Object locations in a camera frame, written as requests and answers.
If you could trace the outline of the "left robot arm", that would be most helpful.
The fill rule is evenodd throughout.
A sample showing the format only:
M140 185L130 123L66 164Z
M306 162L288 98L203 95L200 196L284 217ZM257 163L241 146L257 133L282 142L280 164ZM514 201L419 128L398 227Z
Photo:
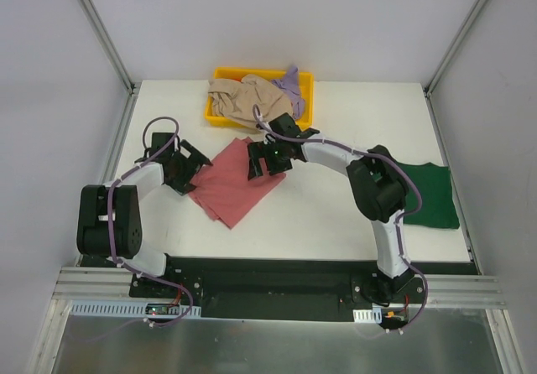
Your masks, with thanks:
M140 201L165 185L179 195L196 186L193 179L211 160L171 132L155 132L143 156L122 177L81 190L76 245L80 254L106 258L137 274L148 274L148 286L160 298L171 296L177 277L166 270L168 257L143 239Z

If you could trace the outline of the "pink t shirt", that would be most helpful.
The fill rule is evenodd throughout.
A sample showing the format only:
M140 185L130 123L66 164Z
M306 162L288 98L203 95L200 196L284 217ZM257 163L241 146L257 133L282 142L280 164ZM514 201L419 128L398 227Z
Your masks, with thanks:
M233 139L192 180L195 188L189 197L211 220L222 222L228 229L286 178L284 173L269 175L263 166L263 176L248 179L248 145L252 141L249 137Z

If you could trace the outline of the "green t shirt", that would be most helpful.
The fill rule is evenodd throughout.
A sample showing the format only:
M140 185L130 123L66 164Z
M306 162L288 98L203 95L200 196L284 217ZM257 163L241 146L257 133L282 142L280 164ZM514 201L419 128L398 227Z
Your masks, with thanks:
M441 230L456 230L460 222L453 201L451 171L447 166L433 163L399 164L420 192L422 207L406 216L406 225Z

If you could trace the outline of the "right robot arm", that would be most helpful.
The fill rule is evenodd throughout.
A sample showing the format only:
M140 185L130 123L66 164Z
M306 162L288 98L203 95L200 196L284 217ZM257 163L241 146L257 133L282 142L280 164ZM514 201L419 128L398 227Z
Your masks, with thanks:
M294 160L318 164L347 177L358 210L372 224L377 248L378 272L361 287L361 295L382 306L404 297L407 283L414 277L402 231L409 177L396 166L389 151L381 145L360 151L314 128L301 130L288 113L265 122L259 107L253 106L253 117L256 127L266 135L247 146L248 179L289 171Z

